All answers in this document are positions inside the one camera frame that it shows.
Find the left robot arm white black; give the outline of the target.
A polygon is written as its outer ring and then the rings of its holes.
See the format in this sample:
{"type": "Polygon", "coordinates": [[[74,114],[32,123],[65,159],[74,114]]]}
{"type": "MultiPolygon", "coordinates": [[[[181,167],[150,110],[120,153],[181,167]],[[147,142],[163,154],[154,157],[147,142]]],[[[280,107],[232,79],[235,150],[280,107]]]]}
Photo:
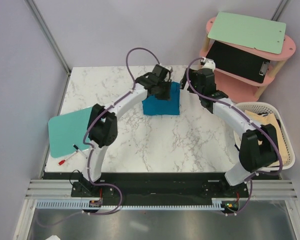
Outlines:
{"type": "Polygon", "coordinates": [[[171,89],[171,67],[156,64],[151,72],[147,72],[133,81],[132,88],[106,105],[95,104],[90,113],[87,131],[83,143],[89,146],[87,164],[83,176],[87,181],[82,191],[89,197],[100,191],[97,182],[102,174],[102,165],[108,147],[118,136],[118,120],[136,104],[148,97],[168,100],[171,89]]]}

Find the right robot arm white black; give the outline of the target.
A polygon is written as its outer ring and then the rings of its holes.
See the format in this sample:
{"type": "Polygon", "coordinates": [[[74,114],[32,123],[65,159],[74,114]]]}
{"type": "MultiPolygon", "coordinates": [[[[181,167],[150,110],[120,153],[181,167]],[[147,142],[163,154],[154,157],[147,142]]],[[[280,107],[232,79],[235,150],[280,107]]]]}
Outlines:
{"type": "Polygon", "coordinates": [[[211,68],[194,70],[187,67],[180,81],[181,89],[186,85],[187,91],[198,96],[204,109],[224,120],[241,135],[238,163],[224,174],[224,181],[219,184],[223,196],[232,196],[237,191],[237,185],[256,174],[265,174],[263,168],[275,162],[279,163],[279,168],[269,174],[280,173],[283,159],[275,126],[259,123],[237,108],[224,92],[217,89],[211,68]]]}

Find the blue t shirt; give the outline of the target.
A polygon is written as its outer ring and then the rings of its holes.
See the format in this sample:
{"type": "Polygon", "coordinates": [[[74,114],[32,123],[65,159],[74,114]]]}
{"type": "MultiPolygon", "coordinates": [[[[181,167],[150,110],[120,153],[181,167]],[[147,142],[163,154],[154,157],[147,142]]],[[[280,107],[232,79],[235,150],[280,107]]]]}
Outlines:
{"type": "Polygon", "coordinates": [[[143,114],[146,116],[178,116],[180,114],[180,84],[172,82],[170,100],[159,100],[153,95],[142,101],[143,114]]]}

